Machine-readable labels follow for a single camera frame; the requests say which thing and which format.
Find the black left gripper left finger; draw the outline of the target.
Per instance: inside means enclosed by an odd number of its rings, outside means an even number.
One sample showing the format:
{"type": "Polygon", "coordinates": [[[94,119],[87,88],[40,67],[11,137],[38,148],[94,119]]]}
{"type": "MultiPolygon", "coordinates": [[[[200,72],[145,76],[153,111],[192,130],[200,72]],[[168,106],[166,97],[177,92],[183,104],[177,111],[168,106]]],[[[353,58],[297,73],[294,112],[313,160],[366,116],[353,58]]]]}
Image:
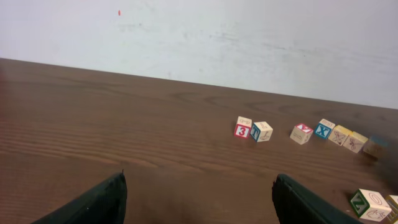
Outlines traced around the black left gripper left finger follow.
{"type": "Polygon", "coordinates": [[[33,224],[123,224],[126,201],[126,179],[119,172],[33,224]]]}

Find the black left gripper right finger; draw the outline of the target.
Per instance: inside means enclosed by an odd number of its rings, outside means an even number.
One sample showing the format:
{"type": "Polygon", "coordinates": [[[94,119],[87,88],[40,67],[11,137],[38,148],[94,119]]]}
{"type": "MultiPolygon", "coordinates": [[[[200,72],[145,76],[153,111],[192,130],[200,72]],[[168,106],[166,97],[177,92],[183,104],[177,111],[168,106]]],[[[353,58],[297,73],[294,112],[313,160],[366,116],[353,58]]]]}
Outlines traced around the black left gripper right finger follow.
{"type": "Polygon", "coordinates": [[[281,224],[361,224],[286,174],[273,182],[272,201],[281,224]]]}

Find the green letter Z block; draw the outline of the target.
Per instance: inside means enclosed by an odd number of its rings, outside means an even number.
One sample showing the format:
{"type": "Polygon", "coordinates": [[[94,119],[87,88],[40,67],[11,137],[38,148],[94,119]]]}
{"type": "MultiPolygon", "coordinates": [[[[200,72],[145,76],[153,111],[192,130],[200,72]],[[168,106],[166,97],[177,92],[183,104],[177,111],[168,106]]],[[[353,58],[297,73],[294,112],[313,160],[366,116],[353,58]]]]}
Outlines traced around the green letter Z block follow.
{"type": "Polygon", "coordinates": [[[358,189],[349,199],[349,204],[358,218],[374,222],[383,221],[392,212],[383,196],[372,190],[358,189]]]}

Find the red picture wooden block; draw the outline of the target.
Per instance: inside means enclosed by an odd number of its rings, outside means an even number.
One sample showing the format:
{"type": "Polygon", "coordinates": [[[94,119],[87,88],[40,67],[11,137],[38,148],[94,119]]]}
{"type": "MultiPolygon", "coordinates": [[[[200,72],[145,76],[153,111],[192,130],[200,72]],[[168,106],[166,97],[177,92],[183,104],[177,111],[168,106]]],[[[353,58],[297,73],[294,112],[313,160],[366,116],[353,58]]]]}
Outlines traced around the red picture wooden block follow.
{"type": "Polygon", "coordinates": [[[388,195],[385,200],[391,208],[391,212],[387,216],[389,223],[398,224],[398,196],[388,195]]]}

